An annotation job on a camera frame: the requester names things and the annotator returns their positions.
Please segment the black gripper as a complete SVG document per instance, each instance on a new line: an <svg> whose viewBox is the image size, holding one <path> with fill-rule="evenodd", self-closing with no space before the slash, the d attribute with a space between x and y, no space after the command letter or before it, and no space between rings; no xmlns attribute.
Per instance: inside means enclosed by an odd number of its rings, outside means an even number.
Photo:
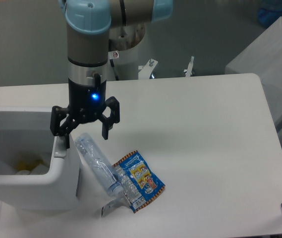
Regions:
<svg viewBox="0 0 282 238"><path fill-rule="evenodd" d="M99 88L80 85L68 80L69 105L66 108L53 106L51 112L50 130L53 136L63 137L66 149L70 148L70 133L79 124L102 122L102 137L108 140L109 131L115 123L120 122L119 101L111 96L106 99L106 81ZM103 114L110 109L110 116Z"/></svg>

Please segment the grey robot arm, blue caps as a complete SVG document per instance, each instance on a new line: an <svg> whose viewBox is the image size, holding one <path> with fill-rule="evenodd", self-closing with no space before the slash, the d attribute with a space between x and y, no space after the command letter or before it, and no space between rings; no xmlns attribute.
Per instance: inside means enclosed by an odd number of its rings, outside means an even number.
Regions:
<svg viewBox="0 0 282 238"><path fill-rule="evenodd" d="M50 130L66 149L70 133L80 124L102 122L108 139L120 122L119 101L106 98L110 29L165 20L172 15L171 0L61 0L66 19L68 91L66 108L53 106Z"/></svg>

